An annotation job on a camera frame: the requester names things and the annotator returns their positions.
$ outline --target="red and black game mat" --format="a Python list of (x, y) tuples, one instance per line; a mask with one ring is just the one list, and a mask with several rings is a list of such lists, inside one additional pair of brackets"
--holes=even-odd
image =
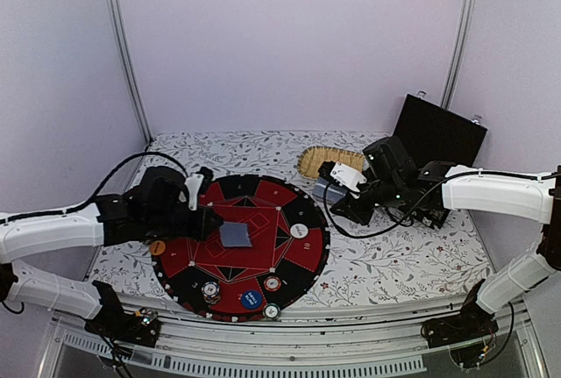
[[(268, 304), (286, 308), (322, 273), (330, 249), (327, 223), (297, 187), (270, 176), (231, 175), (215, 180), (199, 203), (224, 222), (247, 224), (252, 247), (226, 248), (220, 231), (204, 242), (166, 242), (164, 252), (153, 255), (154, 270), (188, 310), (218, 321), (261, 319)], [(217, 291), (214, 284), (218, 296), (207, 292)]]

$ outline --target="vertical metal post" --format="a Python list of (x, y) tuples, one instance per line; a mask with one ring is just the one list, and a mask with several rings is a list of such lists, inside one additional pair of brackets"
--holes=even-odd
[(446, 79), (446, 85), (444, 86), (442, 102), (440, 103), (440, 106), (445, 109), (450, 108), (451, 100), (456, 88), (456, 82), (458, 81), (459, 69), (462, 63), (462, 56), (464, 55), (465, 43), (469, 32), (474, 5), (475, 0), (464, 0), (462, 3), (458, 36), (456, 37), (456, 44), (454, 46), (454, 52), (452, 54), (450, 68), (448, 70), (448, 77)]
[(132, 69), (131, 54), (129, 53), (129, 47), (127, 45), (126, 36), (124, 34), (121, 6), (119, 0), (107, 0), (107, 5), (109, 7), (111, 23), (115, 32), (115, 40), (117, 41), (117, 49), (119, 51), (119, 57), (123, 66), (124, 77), (127, 82), (129, 94), (131, 96), (132, 108), (134, 109), (138, 127), (142, 132), (144, 140), (146, 144), (149, 144), (150, 142), (152, 142), (153, 136), (150, 131), (150, 125), (148, 124), (148, 118), (146, 116), (144, 105), (142, 104), (142, 99), (140, 98), (140, 93), (138, 92), (138, 85), (136, 77), (134, 76), (134, 70)]

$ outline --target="orange poker chip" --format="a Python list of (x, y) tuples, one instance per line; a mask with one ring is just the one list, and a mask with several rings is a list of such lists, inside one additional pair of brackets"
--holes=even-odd
[(162, 255), (166, 251), (166, 244), (163, 240), (154, 240), (150, 244), (150, 253), (154, 256)]

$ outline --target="metal grate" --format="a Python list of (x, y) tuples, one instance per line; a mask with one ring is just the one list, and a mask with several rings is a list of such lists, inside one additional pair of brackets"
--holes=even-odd
[[(110, 357), (109, 348), (95, 336), (66, 331), (64, 343), (98, 356)], [(368, 362), (357, 365), (329, 365), (316, 367), (268, 367), (217, 364), (201, 360), (189, 360), (180, 356), (151, 353), (144, 356), (145, 362), (129, 361), (132, 365), (149, 367), (160, 371), (188, 374), (196, 378), (385, 378), (404, 376), (427, 370), (421, 356), (410, 356), (397, 360)]]

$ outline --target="white floral table surface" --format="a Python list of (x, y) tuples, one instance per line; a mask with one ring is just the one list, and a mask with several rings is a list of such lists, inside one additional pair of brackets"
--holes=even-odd
[[(383, 135), (278, 131), (163, 134), (150, 150), (174, 156), (188, 171), (206, 166), (215, 172), (215, 177), (271, 175), (311, 194), (314, 181), (302, 177), (296, 168), (298, 156), (306, 148), (334, 146), (360, 152)], [(168, 162), (158, 157), (145, 158), (134, 184), (147, 167), (162, 164)], [(368, 227), (343, 218), (336, 221), (353, 234), (367, 234), (392, 224), (378, 212)], [(472, 220), (461, 211), (452, 212), (438, 231), (417, 223), (377, 238), (353, 240), (331, 228), (328, 264), (316, 285), (292, 306), (401, 303), (453, 296), (467, 292), (490, 273)], [(140, 243), (104, 248), (89, 279), (107, 282), (127, 295), (169, 298), (156, 279), (147, 247)]]

